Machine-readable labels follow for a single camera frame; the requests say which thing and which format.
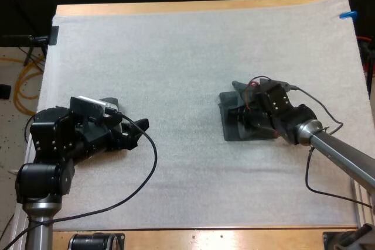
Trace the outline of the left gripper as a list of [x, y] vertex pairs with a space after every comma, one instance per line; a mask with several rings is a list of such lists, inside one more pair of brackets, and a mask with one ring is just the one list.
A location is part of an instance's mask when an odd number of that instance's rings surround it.
[[[118, 99], [102, 98], [106, 107], [118, 109]], [[125, 123], [119, 114], [95, 119], [84, 115], [73, 115], [76, 145], [74, 160], [86, 160], [105, 151], [131, 150], [137, 147], [138, 140], [149, 128], [148, 119]]]

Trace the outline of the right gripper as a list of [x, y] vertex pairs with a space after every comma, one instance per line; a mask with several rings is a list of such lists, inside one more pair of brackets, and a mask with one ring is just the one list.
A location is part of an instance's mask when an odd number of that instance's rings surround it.
[[230, 92], [229, 138], [277, 138], [269, 116], [257, 106], [248, 109], [236, 92]]

